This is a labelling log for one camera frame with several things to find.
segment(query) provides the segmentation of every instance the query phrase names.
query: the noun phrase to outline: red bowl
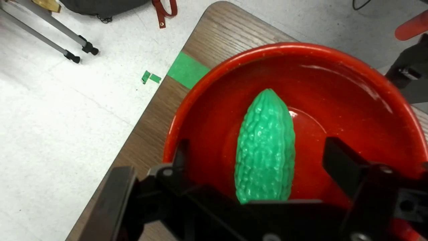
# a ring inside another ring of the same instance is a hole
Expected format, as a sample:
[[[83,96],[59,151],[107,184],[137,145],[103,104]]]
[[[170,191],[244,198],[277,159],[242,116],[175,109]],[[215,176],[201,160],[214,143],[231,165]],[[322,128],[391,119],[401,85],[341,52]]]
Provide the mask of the red bowl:
[[[211,69],[186,96],[167,135],[163,160],[189,140],[189,175],[234,195],[240,127],[253,98],[273,88],[296,129],[290,198],[348,206],[321,165],[326,136],[338,136],[365,159],[416,177],[428,160],[423,131],[399,90],[365,62],[332,48],[281,42],[240,53]]]

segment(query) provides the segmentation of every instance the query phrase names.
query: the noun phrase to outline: black cable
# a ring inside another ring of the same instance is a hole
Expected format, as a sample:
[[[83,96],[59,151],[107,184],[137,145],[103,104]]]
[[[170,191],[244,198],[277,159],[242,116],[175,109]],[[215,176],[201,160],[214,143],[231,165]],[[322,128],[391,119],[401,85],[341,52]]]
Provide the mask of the black cable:
[[[359,10],[363,9],[367,3],[369,3],[372,0],[367,0],[364,3],[357,6],[357,0],[352,0],[352,9]]]

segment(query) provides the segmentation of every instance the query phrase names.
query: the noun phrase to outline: green bumpy surface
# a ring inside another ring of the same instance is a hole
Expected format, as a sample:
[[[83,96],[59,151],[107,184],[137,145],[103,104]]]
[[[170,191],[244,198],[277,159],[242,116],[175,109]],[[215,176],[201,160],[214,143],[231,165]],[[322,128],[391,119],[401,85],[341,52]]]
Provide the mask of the green bumpy surface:
[[[236,191],[241,203],[286,200],[294,175],[294,127],[286,104],[270,88],[249,106],[236,159]]]

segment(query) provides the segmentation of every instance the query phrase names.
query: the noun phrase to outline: tile floor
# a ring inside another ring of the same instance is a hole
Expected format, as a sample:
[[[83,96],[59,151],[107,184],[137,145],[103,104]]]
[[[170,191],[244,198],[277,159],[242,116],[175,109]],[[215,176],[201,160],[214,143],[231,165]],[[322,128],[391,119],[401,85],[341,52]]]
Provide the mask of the tile floor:
[[[421,1],[231,0],[302,41],[336,46],[385,68],[415,40],[393,29],[427,9]],[[214,0],[181,1],[159,29],[147,3],[103,23],[63,7],[55,14],[100,48],[79,45],[16,3],[7,9],[83,57],[74,64],[0,14],[0,239],[64,239],[158,88],[203,10]]]

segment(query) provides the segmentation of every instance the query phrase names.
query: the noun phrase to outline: wooden table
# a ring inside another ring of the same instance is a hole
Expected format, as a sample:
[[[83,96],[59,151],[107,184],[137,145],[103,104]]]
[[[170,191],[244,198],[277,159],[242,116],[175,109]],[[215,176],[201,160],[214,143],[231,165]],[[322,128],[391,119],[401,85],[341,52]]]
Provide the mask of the wooden table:
[[[278,41],[294,40],[244,9],[221,1],[206,9],[183,52],[213,68],[236,53]],[[112,165],[134,165],[139,177],[146,176],[149,168],[162,160],[170,123],[187,92],[186,86],[166,76]],[[417,109],[416,113],[428,136],[428,116]],[[96,196],[98,192],[94,194],[68,239],[78,239]],[[145,239],[173,239],[173,236],[158,223],[145,230]]]

